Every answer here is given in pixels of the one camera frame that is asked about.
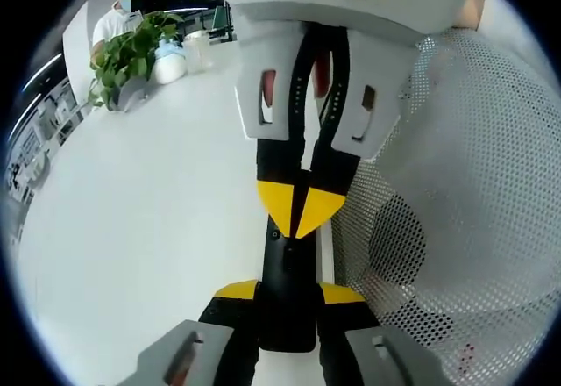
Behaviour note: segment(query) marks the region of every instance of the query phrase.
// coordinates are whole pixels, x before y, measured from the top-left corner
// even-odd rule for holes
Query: perforated white mesh panel
[[[336,281],[456,384],[515,380],[561,297],[561,101],[475,32],[427,39],[334,217]]]

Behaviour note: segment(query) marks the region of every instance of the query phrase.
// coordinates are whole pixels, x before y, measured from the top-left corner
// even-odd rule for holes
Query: white tabletop
[[[239,123],[238,47],[128,113],[94,110],[34,198],[17,277],[31,321],[77,385],[111,386],[214,292],[260,277],[266,212]],[[254,385],[324,384],[317,350],[261,352]]]

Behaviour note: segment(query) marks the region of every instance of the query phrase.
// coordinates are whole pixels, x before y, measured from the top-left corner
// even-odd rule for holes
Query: plant leaf
[[[115,86],[115,70],[108,68],[102,76],[102,83],[105,88],[112,88]]]
[[[98,67],[102,68],[104,63],[105,63],[105,54],[103,54],[103,51],[102,51],[101,54],[98,54],[96,56],[96,65]]]
[[[154,43],[153,35],[150,30],[143,29],[138,31],[132,39],[132,49],[139,55],[145,56]]]
[[[131,61],[129,61],[128,71],[129,71],[129,76],[130,77],[138,76],[138,60],[137,59],[132,59]]]
[[[138,73],[137,73],[137,75],[145,76],[146,75],[146,70],[148,69],[146,59],[144,57],[142,57],[142,58],[137,60],[137,63],[138,63]]]
[[[102,93],[101,93],[100,96],[101,96],[103,102],[105,103],[105,105],[109,105],[109,100],[110,100],[110,97],[111,97],[110,91],[108,89],[104,89],[104,90],[102,90]]]
[[[127,67],[125,66],[124,68],[121,68],[117,74],[115,75],[115,84],[121,88],[126,81],[129,79],[129,77],[126,74],[126,69]]]
[[[96,69],[96,79],[97,79],[98,81],[101,81],[101,80],[102,80],[103,73],[105,73],[105,70],[103,70],[103,68],[98,68],[98,69]]]
[[[175,24],[166,25],[161,28],[161,31],[166,39],[170,39],[177,33],[177,26]]]
[[[183,18],[179,15],[174,14],[174,13],[166,13],[166,18],[170,18],[170,19],[174,20],[175,22],[183,22]]]
[[[150,76],[152,76],[152,70],[154,68],[154,63],[155,62],[156,62],[156,55],[154,54],[154,51],[152,50],[146,56],[146,80],[150,80]]]

